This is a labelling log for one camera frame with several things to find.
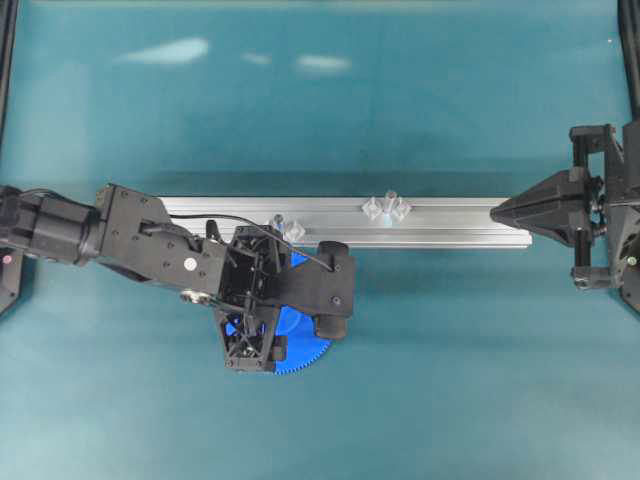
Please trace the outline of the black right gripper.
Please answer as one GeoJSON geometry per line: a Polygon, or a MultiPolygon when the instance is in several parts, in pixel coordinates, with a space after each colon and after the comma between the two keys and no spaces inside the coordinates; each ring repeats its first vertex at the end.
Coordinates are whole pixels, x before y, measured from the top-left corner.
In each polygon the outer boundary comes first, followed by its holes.
{"type": "Polygon", "coordinates": [[[615,203],[624,197],[624,154],[609,124],[573,127],[573,168],[561,170],[490,211],[497,223],[574,245],[574,284],[580,289],[622,285],[625,247],[622,213],[615,203]],[[580,199],[582,211],[555,210],[518,214],[515,210],[580,199]],[[605,267],[591,263],[591,248],[606,240],[605,267]]]}

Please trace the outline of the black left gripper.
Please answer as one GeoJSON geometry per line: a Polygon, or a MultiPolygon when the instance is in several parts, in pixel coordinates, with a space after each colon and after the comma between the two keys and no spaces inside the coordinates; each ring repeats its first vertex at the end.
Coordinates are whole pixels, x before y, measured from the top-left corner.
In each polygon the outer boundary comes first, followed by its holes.
{"type": "Polygon", "coordinates": [[[273,373],[286,357],[287,340],[276,334],[281,307],[267,294],[269,282],[290,263],[282,239],[268,225],[240,226],[227,245],[215,319],[231,370],[273,373]]]}

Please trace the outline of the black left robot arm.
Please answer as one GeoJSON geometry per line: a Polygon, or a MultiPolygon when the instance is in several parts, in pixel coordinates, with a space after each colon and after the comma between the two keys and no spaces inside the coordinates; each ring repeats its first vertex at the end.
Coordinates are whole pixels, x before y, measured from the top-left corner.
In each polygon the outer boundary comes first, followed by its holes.
{"type": "Polygon", "coordinates": [[[273,372],[287,356],[280,305],[268,279],[287,269],[282,236],[243,220],[224,241],[215,219],[197,235],[153,196],[109,184],[95,205],[47,189],[1,188],[1,309],[18,300],[26,258],[72,266],[95,262],[137,283],[177,291],[215,310],[227,367],[273,372]]]}

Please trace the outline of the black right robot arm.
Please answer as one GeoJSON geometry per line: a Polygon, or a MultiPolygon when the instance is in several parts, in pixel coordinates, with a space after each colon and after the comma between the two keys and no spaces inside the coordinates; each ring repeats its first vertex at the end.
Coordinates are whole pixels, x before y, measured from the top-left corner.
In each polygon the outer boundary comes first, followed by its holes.
{"type": "Polygon", "coordinates": [[[574,250],[571,277],[579,289],[612,289],[639,310],[639,122],[569,131],[573,162],[490,210],[508,227],[574,250]]]}

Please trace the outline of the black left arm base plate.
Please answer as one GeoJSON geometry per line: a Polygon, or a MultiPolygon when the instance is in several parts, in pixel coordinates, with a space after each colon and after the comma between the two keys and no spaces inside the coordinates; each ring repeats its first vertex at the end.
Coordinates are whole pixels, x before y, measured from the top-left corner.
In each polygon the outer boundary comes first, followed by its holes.
{"type": "Polygon", "coordinates": [[[19,299],[23,272],[23,253],[8,247],[1,248],[1,314],[5,314],[19,299]]]}

